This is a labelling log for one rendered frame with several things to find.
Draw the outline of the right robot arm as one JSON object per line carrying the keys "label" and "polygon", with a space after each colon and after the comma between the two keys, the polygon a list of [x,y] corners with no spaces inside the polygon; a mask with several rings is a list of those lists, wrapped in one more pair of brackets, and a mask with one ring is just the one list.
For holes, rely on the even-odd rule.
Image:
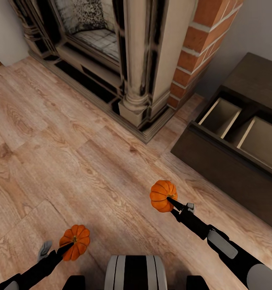
{"label": "right robot arm", "polygon": [[272,290],[272,269],[229,240],[229,237],[211,224],[206,225],[194,215],[195,204],[185,206],[167,197],[175,208],[171,213],[219,254],[223,263],[249,290]]}

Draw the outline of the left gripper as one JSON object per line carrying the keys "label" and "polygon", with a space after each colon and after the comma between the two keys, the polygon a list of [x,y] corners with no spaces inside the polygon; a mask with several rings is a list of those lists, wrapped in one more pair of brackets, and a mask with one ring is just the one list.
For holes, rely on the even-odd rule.
{"label": "left gripper", "polygon": [[52,271],[55,269],[57,264],[60,262],[62,255],[70,249],[74,243],[67,244],[57,250],[57,254],[55,250],[50,252],[47,258],[44,258],[39,263],[31,267],[30,269],[33,271],[35,276],[35,284],[39,283],[42,279],[49,276]]}

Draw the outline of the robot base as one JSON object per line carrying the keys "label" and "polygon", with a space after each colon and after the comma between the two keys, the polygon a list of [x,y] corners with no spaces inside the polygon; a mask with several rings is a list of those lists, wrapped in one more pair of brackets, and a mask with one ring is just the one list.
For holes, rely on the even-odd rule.
{"label": "robot base", "polygon": [[[71,275],[66,281],[63,290],[85,290],[84,275]],[[188,275],[186,290],[209,290],[209,288],[202,276]]]}

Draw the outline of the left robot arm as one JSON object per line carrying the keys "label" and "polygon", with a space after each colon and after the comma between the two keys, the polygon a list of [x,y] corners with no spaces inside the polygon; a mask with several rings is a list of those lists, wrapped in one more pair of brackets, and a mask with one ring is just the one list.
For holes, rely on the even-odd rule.
{"label": "left robot arm", "polygon": [[0,284],[0,290],[29,290],[42,279],[49,276],[60,262],[62,255],[70,249],[74,243],[67,244],[57,250],[48,251],[52,246],[52,240],[43,243],[38,252],[37,264],[27,270],[24,274],[16,274]]}

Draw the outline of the pumpkin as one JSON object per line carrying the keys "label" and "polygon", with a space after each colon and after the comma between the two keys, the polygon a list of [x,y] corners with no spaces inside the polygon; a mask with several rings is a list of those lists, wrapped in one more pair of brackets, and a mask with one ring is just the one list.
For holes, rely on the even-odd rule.
{"label": "pumpkin", "polygon": [[71,229],[65,231],[64,236],[59,241],[60,248],[74,243],[63,255],[64,261],[75,261],[78,257],[85,253],[87,246],[90,244],[90,231],[84,225],[73,225]]}
{"label": "pumpkin", "polygon": [[152,206],[161,213],[171,212],[174,205],[167,200],[170,197],[178,199],[176,187],[168,180],[158,180],[152,187],[150,193]]}

